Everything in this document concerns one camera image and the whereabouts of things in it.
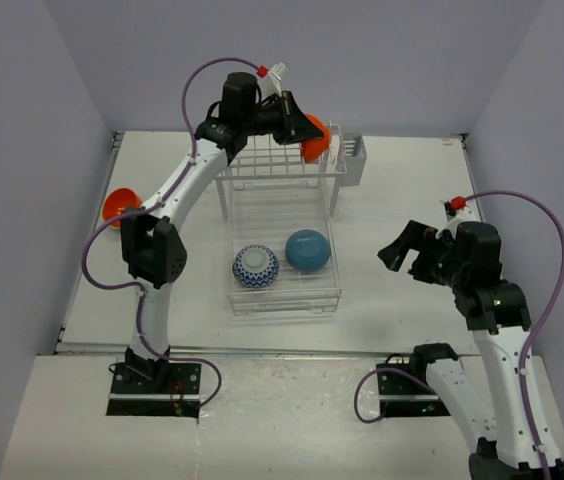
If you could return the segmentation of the orange bowl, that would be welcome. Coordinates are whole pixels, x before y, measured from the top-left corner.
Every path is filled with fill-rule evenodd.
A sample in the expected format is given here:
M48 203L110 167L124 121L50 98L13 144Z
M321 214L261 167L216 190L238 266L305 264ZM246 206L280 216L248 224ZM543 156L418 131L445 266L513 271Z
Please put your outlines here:
M305 164L315 164L319 162L320 157L329 149L331 132L329 128L314 115L307 114L307 118L323 134L321 138L311 139L301 143L300 152L303 162Z
M127 207L139 208L141 198L130 188L118 188L112 191L104 200L101 217L104 222L122 215Z

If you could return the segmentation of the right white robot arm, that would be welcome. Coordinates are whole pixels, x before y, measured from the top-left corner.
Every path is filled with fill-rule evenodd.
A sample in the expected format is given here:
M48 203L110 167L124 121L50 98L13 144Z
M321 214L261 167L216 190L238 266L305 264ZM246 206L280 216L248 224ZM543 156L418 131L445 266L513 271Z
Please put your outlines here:
M564 457L548 425L526 342L531 320L522 289L502 278L501 238L479 221L439 231L416 221L379 259L401 268L415 251L409 273L417 281L451 289L485 368L491 402L484 403L464 377L458 355L447 344L413 349L410 385L433 391L469 448L473 479L564 479Z

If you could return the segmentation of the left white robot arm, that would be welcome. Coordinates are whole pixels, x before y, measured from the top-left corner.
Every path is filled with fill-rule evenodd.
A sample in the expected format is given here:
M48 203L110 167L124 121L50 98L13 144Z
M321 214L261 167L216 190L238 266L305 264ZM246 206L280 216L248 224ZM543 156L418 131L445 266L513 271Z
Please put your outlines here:
M287 67L279 62L254 74L227 76L222 96L194 131L194 143L173 174L141 207L125 210L122 258L141 295L136 333L125 352L134 380L157 393L170 379L168 313L174 282L184 271L183 223L203 191L224 172L253 136L269 135L282 146L320 139L322 131L281 86Z

